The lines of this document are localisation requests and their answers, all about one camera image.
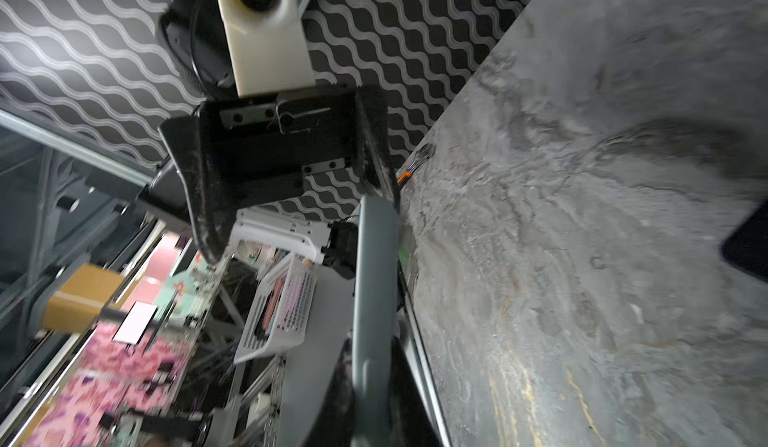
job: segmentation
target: black and white wavy pattern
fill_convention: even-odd
[[[0,0],[0,96],[143,166],[158,125],[202,100],[155,39],[169,0]],[[312,0],[304,28],[319,84],[379,84],[403,162],[530,0]],[[307,179],[274,210],[347,216],[351,172]]]

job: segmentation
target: black cable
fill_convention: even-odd
[[[195,56],[195,45],[197,43],[197,25],[200,20],[200,9],[203,7],[203,0],[194,0],[192,4],[192,15],[190,17],[190,62],[192,63],[192,71],[197,77],[197,81],[200,82],[200,87],[203,89],[203,94],[209,98],[214,98],[211,94],[208,84],[203,80],[203,76],[200,75],[200,68],[197,66],[197,57]]]

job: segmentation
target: pink floral fabric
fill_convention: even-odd
[[[94,444],[99,435],[101,414],[114,411],[126,390],[126,382],[75,374],[24,447]]]
[[[173,347],[167,340],[158,338],[149,352],[142,355],[149,341],[145,334],[137,346],[112,342],[118,326],[111,323],[100,323],[96,326],[93,337],[82,354],[81,369],[95,370],[102,373],[133,379],[138,382],[150,378],[158,371],[162,362],[173,362],[174,369],[180,368],[190,346],[177,342]]]
[[[101,323],[82,353],[78,371],[54,401],[24,447],[86,447],[94,445],[101,433],[102,414],[120,405],[151,412],[166,406],[168,387],[159,387],[146,395],[145,379],[158,371],[162,362],[174,363],[178,374],[187,362],[191,345],[158,338],[142,355],[149,336],[127,351],[124,344],[112,342],[118,326]]]

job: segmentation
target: gray marble surface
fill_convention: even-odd
[[[405,191],[454,445],[766,445],[768,0],[533,0]]]

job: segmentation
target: white plastic tray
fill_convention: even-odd
[[[274,288],[275,281],[285,277],[283,291],[275,307],[275,321],[266,339],[256,337],[257,323]],[[312,294],[315,291],[316,276],[296,256],[289,254],[274,266],[256,289],[254,303],[248,312],[243,336],[235,352],[235,363],[255,357],[266,357],[284,352],[304,341],[306,321],[310,316]]]

